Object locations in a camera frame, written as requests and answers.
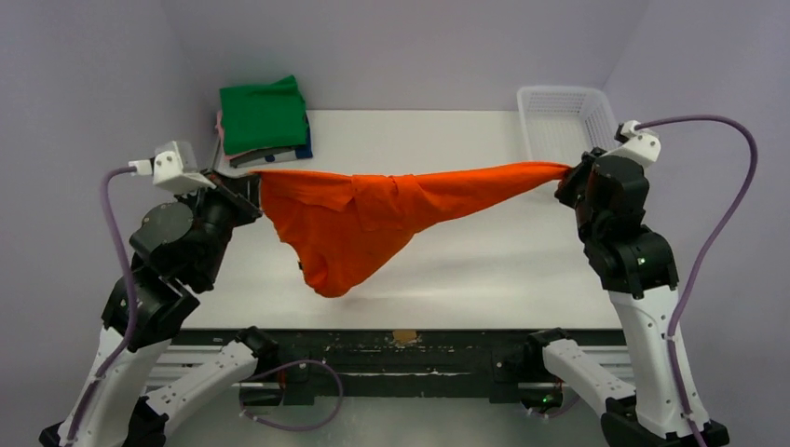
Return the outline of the orange t-shirt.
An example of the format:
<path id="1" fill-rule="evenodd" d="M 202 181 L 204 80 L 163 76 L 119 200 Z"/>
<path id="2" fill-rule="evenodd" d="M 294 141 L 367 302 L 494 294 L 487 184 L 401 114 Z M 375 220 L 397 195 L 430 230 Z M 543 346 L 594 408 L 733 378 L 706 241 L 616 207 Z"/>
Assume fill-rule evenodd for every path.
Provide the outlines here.
<path id="1" fill-rule="evenodd" d="M 545 183 L 568 165 L 518 162 L 485 169 L 405 175 L 258 171 L 260 207 L 290 245 L 305 283 L 337 298 L 361 284 L 414 235 L 486 210 Z"/>

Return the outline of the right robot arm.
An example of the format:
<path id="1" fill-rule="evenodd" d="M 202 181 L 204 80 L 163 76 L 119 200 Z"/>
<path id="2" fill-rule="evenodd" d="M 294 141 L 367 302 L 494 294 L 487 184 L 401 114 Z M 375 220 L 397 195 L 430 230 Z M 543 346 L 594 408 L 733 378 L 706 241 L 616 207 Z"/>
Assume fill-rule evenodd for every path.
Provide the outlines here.
<path id="1" fill-rule="evenodd" d="M 611 446 L 725 446 L 729 432 L 705 410 L 673 320 L 674 254 L 643 222 L 648 190 L 639 163 L 597 148 L 555 194 L 576 213 L 584 254 L 619 318 L 633 381 L 615 377 L 561 329 L 530 335 L 525 355 L 595 411 Z"/>

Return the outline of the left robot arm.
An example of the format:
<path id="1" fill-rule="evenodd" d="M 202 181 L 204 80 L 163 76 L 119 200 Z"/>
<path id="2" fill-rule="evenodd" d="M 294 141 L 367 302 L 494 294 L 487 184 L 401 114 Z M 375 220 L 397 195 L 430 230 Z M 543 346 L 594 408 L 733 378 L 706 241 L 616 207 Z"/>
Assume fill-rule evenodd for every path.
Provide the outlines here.
<path id="1" fill-rule="evenodd" d="M 129 243 L 124 273 L 102 311 L 100 345 L 71 414 L 43 429 L 44 446 L 162 446 L 203 405 L 278 364 L 278 345 L 256 327 L 152 392 L 145 384 L 198 296 L 210 291 L 233 231 L 262 216 L 259 176 L 205 170 L 207 184 L 150 209 Z"/>

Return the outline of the folded grey t-shirt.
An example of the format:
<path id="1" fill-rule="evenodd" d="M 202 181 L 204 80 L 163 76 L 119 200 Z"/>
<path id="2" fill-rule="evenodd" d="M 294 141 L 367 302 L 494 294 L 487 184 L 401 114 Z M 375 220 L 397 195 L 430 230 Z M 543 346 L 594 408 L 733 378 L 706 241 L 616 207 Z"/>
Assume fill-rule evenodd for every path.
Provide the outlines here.
<path id="1" fill-rule="evenodd" d="M 264 164 L 294 161 L 298 158 L 296 150 L 274 153 L 273 149 L 260 149 L 231 157 L 228 165 L 231 168 L 248 168 Z"/>

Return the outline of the white plastic basket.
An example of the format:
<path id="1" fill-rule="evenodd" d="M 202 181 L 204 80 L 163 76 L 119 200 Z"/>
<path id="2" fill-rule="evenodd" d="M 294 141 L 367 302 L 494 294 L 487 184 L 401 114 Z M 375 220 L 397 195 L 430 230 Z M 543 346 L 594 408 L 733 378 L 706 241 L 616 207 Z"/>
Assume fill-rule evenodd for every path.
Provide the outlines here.
<path id="1" fill-rule="evenodd" d="M 525 158 L 575 165 L 593 148 L 612 150 L 618 122 L 604 92 L 571 86 L 527 86 L 516 101 Z"/>

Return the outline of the folded pink t-shirt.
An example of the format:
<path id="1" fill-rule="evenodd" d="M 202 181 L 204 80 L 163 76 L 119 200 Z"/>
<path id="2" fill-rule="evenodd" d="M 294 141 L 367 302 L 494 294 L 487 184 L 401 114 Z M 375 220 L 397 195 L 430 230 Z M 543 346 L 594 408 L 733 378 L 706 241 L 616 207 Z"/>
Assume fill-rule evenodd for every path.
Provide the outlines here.
<path id="1" fill-rule="evenodd" d="M 264 160 L 267 161 L 272 155 L 268 154 L 264 149 L 250 150 L 237 154 L 229 154 L 225 150 L 225 127 L 223 125 L 223 112 L 216 113 L 216 120 L 214 129 L 218 135 L 218 152 L 220 156 L 227 160 L 232 166 L 238 167 L 245 163 L 252 163 L 253 161 Z"/>

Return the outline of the folded blue t-shirt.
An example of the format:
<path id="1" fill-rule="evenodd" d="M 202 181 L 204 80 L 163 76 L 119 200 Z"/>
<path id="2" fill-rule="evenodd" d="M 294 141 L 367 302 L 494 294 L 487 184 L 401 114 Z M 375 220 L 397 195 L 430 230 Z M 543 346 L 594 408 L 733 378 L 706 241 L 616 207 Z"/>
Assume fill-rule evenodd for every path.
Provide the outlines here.
<path id="1" fill-rule="evenodd" d="M 272 148 L 269 154 L 264 156 L 266 163 L 310 159 L 313 157 L 312 134 L 307 115 L 304 115 L 304 122 L 306 125 L 305 142 L 303 144 Z"/>

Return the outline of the folded green t-shirt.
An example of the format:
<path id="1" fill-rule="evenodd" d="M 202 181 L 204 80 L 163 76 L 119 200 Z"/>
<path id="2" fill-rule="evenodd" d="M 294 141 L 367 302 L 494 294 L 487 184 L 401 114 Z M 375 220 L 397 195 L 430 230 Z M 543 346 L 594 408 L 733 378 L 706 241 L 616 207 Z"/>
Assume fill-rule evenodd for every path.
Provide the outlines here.
<path id="1" fill-rule="evenodd" d="M 219 94 L 226 155 L 306 144 L 306 101 L 293 75 L 269 84 L 221 88 Z"/>

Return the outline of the brown tape piece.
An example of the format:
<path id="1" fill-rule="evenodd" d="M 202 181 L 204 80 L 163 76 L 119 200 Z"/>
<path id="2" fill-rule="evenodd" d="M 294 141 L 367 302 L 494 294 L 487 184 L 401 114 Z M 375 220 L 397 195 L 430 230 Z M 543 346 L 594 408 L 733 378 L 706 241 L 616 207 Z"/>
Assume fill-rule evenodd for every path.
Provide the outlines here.
<path id="1" fill-rule="evenodd" d="M 392 332 L 392 342 L 396 346 L 408 346 L 417 343 L 419 333 L 415 330 L 396 330 Z"/>

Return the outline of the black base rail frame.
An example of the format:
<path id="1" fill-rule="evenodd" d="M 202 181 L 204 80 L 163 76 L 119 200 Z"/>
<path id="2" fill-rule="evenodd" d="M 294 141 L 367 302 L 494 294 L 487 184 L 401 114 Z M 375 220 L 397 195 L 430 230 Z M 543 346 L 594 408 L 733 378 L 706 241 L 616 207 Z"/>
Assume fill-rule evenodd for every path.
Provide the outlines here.
<path id="1" fill-rule="evenodd" d="M 347 398 L 484 399 L 491 403 L 539 402 L 555 378 L 537 366 L 536 330 L 422 330 L 417 343 L 396 346 L 394 330 L 267 330 L 279 349 L 272 365 L 293 366 L 271 378 L 237 384 L 249 403 L 267 391 L 287 405 L 334 397 L 332 367 Z"/>

